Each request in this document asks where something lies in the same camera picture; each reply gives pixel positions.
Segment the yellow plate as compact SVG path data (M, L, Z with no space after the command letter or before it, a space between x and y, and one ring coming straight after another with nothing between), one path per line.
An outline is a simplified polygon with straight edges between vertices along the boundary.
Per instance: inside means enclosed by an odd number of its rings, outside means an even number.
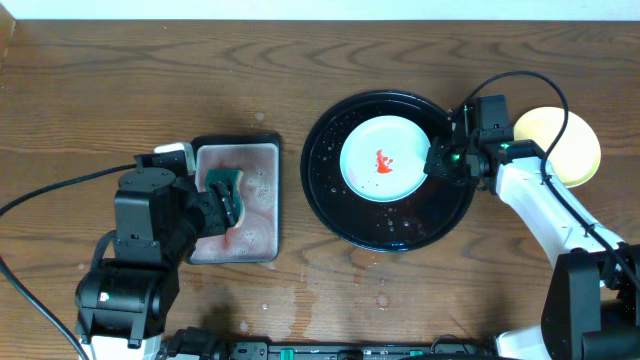
M538 107L523 114L515 123L516 140L533 140L548 151L564 120L558 107ZM577 187L591 179L601 162L601 147L593 129L570 112L568 125L549 156L557 176L567 188Z

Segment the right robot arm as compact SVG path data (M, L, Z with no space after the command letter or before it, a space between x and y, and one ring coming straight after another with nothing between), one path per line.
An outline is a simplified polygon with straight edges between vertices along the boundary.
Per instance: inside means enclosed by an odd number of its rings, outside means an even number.
M639 248L597 221L532 140L476 145L437 138L425 173L478 182L511 207L553 269L539 324L498 335L511 359L636 359Z

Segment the mint plate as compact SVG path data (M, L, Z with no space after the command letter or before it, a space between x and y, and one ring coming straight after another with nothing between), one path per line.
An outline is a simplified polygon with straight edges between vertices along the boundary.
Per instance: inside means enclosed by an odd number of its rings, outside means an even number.
M359 197L378 203L401 200L427 179L431 147L415 122L395 115L371 118L355 127L342 145L339 168Z

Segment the green and yellow sponge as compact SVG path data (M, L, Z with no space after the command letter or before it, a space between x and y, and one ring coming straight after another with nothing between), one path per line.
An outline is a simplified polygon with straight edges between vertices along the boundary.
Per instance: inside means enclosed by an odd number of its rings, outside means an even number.
M243 171L218 168L207 172L206 189L218 200L221 219L227 228L236 226L243 216L244 205L240 195Z

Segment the black round serving tray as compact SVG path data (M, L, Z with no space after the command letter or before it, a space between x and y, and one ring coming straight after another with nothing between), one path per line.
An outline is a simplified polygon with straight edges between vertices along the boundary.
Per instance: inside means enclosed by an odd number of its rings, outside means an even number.
M310 131L300 160L302 188L318 219L345 241L371 251L417 250L455 228L475 188L435 177L401 200L374 202L357 195L341 174L339 151L356 126L381 115L415 123L430 140L452 133L447 112L416 94L374 90L353 95L327 110Z

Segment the black rectangular soapy tray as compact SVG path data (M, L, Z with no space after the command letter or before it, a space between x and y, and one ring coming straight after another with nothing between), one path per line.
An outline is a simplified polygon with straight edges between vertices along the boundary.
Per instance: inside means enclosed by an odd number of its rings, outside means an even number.
M195 183L209 187L211 171L237 170L238 223L200 238L189 262L197 265L269 262L279 252L280 141L274 134L209 135L191 141Z

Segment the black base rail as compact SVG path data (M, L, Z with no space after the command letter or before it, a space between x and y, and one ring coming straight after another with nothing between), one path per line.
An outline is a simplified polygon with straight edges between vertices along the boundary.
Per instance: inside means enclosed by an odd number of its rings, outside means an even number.
M428 344L274 343L266 338L227 341L210 331L181 329L161 345L159 360L426 360L496 359L488 345L444 335Z

